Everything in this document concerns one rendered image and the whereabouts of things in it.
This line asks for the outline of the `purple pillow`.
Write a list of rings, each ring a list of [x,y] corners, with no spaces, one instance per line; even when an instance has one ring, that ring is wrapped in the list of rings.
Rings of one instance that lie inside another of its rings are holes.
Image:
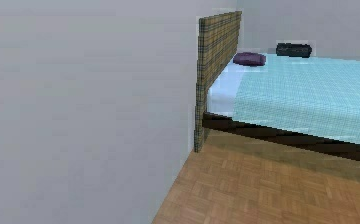
[[[242,66],[264,66],[266,56],[259,53],[242,52],[234,56],[233,62]]]

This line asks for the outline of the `bed with light blue cover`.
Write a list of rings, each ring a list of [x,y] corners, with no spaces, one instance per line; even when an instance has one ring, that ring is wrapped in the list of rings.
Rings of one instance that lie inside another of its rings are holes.
[[[360,161],[360,61],[234,64],[241,14],[199,20],[194,149],[219,130]]]

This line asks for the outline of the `black pillow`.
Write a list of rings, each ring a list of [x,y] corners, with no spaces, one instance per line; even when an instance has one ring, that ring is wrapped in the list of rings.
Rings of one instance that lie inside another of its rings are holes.
[[[309,58],[312,51],[309,44],[278,43],[276,47],[278,56]]]

